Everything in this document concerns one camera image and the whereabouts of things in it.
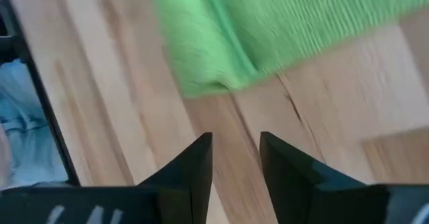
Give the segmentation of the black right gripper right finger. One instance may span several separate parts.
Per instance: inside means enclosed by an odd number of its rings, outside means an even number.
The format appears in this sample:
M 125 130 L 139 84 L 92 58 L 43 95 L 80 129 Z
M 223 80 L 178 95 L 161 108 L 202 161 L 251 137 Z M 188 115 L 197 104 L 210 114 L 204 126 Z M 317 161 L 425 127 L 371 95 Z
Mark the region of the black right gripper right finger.
M 279 223 L 384 223 L 389 192 L 366 185 L 263 131 L 263 177 Z

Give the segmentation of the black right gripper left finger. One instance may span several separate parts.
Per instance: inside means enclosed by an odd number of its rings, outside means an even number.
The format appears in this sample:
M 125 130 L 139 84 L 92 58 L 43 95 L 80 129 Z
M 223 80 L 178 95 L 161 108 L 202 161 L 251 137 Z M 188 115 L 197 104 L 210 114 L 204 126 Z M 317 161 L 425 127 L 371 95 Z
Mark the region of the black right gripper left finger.
M 139 185 L 155 191 L 156 223 L 205 223 L 212 187 L 212 133 L 203 133 Z

